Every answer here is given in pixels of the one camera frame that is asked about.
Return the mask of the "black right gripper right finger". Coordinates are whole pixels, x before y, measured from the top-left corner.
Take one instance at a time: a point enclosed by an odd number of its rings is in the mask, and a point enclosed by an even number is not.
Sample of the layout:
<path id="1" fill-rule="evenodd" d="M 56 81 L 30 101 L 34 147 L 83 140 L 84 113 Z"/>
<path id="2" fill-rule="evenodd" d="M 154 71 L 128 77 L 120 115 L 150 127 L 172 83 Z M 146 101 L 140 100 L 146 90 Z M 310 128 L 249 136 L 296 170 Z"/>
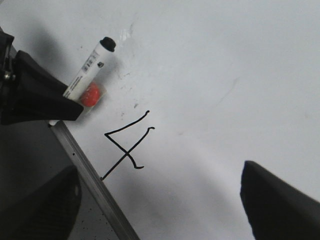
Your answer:
<path id="1" fill-rule="evenodd" d="M 240 198 L 256 240 L 318 240 L 320 203 L 254 161 L 245 161 Z"/>

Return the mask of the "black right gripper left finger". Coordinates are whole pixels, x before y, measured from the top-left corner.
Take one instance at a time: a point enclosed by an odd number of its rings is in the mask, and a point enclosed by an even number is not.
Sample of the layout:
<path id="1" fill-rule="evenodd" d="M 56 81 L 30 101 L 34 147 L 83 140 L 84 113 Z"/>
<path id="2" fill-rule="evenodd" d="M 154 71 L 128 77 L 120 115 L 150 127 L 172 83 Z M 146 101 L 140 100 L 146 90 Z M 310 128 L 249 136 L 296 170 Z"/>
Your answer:
<path id="1" fill-rule="evenodd" d="M 0 81 L 0 124 L 39 120 L 75 121 L 83 112 L 79 103 L 63 96 L 67 85 L 19 50 L 12 61 L 13 80 Z"/>

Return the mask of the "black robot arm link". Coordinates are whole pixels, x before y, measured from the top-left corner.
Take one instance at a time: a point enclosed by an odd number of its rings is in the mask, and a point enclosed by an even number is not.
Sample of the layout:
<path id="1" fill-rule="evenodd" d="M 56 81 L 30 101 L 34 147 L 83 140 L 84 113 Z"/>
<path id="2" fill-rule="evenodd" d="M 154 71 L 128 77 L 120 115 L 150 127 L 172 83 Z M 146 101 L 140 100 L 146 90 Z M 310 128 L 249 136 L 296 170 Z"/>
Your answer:
<path id="1" fill-rule="evenodd" d="M 76 167 L 68 166 L 14 205 L 0 212 L 2 240 L 66 240 L 82 200 Z"/>

